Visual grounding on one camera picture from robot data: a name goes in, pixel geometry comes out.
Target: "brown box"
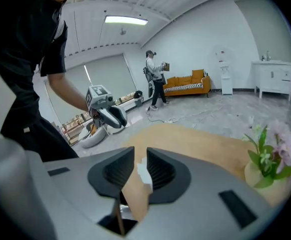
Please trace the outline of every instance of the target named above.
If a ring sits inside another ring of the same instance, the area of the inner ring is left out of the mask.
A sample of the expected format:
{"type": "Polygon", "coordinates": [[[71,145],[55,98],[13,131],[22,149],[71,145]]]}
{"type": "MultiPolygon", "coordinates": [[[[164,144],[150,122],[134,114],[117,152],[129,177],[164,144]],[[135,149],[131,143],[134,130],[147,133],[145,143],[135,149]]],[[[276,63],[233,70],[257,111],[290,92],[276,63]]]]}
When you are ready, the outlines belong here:
{"type": "Polygon", "coordinates": [[[170,71],[170,64],[169,63],[165,63],[164,71],[170,71]]]}

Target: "black shirt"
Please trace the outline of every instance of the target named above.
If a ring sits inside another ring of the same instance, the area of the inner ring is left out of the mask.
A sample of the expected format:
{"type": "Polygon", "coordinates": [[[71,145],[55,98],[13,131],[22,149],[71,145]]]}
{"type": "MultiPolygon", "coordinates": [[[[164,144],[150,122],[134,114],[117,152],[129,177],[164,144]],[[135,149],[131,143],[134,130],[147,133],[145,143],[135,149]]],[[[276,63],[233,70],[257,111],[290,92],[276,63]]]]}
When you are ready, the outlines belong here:
{"type": "Polygon", "coordinates": [[[41,76],[66,71],[66,25],[54,40],[63,4],[54,0],[0,0],[0,75],[16,95],[4,128],[23,129],[40,118],[33,75],[43,57],[41,76]]]}

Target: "cabinet door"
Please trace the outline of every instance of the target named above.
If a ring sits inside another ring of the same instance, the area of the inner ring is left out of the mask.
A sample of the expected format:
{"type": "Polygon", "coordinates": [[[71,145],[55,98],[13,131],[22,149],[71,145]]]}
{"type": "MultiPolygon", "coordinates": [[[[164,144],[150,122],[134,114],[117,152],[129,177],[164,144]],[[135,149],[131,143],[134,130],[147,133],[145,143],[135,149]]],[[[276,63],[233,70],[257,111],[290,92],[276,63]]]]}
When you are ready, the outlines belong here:
{"type": "Polygon", "coordinates": [[[281,91],[284,94],[291,93],[291,67],[280,67],[281,91]]]}
{"type": "Polygon", "coordinates": [[[281,71],[275,67],[268,66],[262,71],[262,89],[280,91],[281,71]]]}

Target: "orange sofa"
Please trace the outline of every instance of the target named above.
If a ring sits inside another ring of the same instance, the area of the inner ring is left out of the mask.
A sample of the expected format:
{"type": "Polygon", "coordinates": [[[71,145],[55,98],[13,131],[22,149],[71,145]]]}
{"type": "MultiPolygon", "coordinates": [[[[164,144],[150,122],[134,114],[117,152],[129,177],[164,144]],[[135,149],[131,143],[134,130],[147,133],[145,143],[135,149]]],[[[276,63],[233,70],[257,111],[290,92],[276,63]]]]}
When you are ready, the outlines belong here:
{"type": "Polygon", "coordinates": [[[203,69],[192,70],[191,76],[169,78],[163,89],[165,96],[206,94],[209,98],[211,82],[203,69]]]}

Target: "person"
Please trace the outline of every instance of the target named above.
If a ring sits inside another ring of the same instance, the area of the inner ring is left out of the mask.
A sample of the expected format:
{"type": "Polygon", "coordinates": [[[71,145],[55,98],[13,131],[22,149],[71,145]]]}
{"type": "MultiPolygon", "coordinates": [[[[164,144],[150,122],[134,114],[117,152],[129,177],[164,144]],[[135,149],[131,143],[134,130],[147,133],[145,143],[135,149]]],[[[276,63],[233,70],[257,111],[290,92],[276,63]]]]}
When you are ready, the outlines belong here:
{"type": "Polygon", "coordinates": [[[37,152],[43,162],[78,155],[40,115],[39,96],[32,82],[36,66],[42,62],[41,76],[47,76],[61,99],[88,111],[85,97],[65,77],[68,27],[61,18],[65,3],[66,0],[0,0],[0,75],[16,95],[1,134],[25,150],[37,152]],[[63,28],[56,36],[60,26],[63,28]]]}
{"type": "Polygon", "coordinates": [[[148,50],[145,53],[145,55],[146,55],[146,62],[145,62],[146,67],[152,74],[153,84],[154,84],[154,94],[153,94],[152,104],[150,106],[150,109],[153,111],[157,111],[158,108],[156,104],[157,104],[159,95],[161,96],[163,105],[164,106],[169,105],[169,101],[166,100],[163,79],[162,79],[162,74],[161,74],[165,66],[163,64],[159,66],[155,66],[154,61],[153,61],[155,54],[151,50],[148,50]]]}

